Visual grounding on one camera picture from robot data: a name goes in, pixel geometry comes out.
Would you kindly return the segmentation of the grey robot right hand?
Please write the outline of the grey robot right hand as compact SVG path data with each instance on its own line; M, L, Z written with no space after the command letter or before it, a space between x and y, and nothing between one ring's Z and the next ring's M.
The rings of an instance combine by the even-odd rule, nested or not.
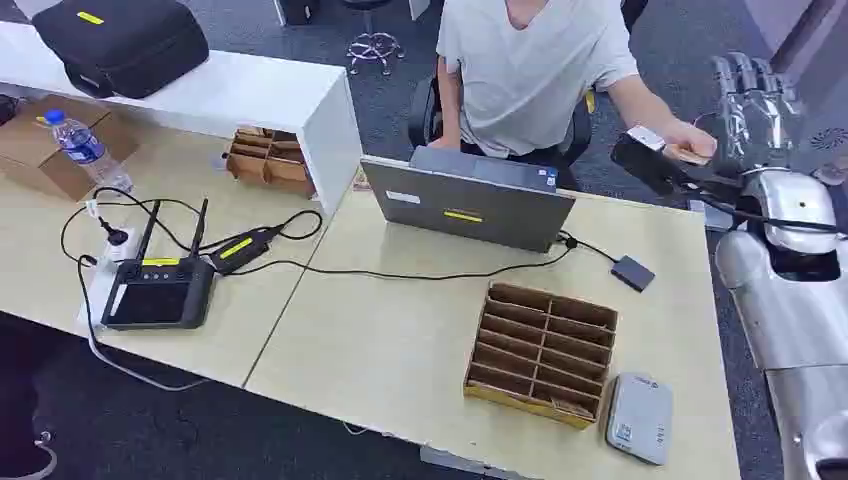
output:
M798 150L804 105L771 64L739 51L713 56L719 85L717 174L737 178L762 168L790 167Z

